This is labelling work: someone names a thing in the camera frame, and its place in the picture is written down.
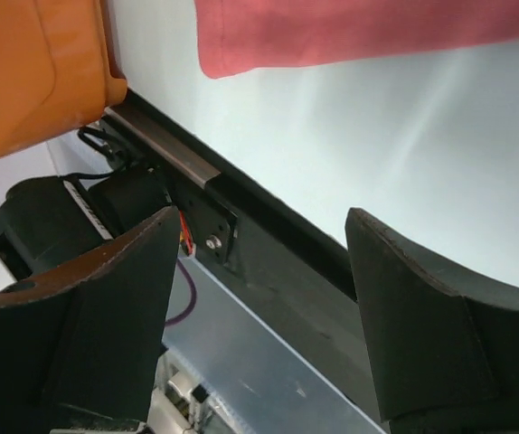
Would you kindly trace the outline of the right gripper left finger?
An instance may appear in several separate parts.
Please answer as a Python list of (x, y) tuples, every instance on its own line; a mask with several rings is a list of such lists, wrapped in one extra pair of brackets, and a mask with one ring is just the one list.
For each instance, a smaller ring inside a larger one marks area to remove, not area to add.
[(0, 292), (0, 433), (146, 419), (179, 230), (164, 208)]

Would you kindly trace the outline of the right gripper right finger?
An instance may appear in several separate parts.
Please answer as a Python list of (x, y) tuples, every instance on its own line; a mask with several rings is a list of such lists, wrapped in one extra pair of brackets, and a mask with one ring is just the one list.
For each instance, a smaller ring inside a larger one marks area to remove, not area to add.
[(353, 208), (345, 233), (382, 421), (393, 433), (519, 433), (519, 288)]

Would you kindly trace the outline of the red t shirt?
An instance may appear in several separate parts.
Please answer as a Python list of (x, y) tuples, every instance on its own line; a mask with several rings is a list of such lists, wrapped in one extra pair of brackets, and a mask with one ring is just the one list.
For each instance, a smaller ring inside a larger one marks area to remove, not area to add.
[(467, 48), (519, 39), (519, 1), (197, 1), (203, 73)]

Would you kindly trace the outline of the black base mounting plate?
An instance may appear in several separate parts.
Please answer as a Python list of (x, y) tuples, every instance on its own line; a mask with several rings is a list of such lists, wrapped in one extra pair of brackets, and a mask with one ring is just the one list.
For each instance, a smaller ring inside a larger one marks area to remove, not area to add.
[(101, 124), (164, 169), (197, 259), (378, 420), (347, 251), (138, 95), (109, 108)]

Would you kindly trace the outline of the orange plastic laundry basket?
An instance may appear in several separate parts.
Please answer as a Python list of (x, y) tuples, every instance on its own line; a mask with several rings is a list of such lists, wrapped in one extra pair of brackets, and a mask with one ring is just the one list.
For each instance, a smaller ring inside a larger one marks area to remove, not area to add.
[(104, 1), (0, 1), (0, 158), (122, 102)]

